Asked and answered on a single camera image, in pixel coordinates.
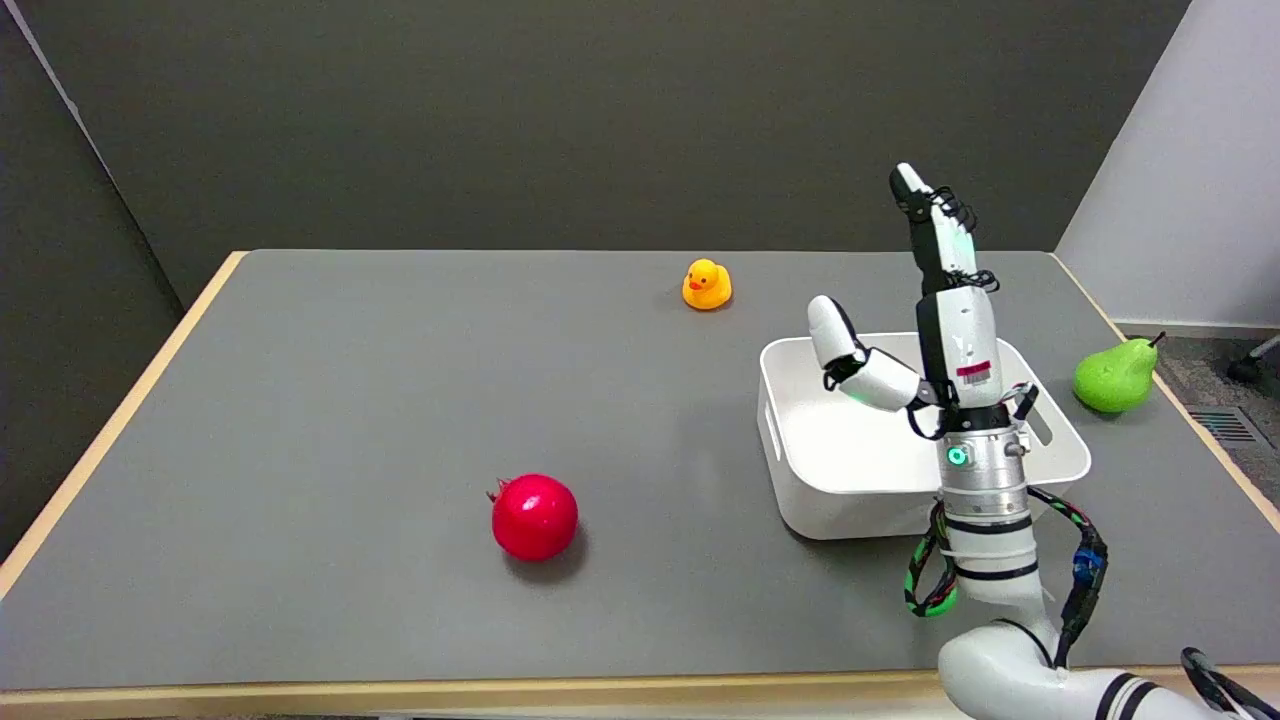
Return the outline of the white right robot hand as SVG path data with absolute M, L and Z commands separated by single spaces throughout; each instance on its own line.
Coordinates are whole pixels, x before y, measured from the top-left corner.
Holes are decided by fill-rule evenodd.
M 956 433 L 1009 430 L 1009 400 L 1033 402 L 1028 384 L 1009 389 L 998 356 L 989 295 L 1000 287 L 977 264 L 977 215 L 948 186 L 931 186 L 908 163 L 890 173 L 922 274 L 915 305 L 922 372 L 864 345 L 844 307 L 818 295 L 806 306 L 824 389 L 884 413 L 905 411 L 913 432 L 937 441 Z

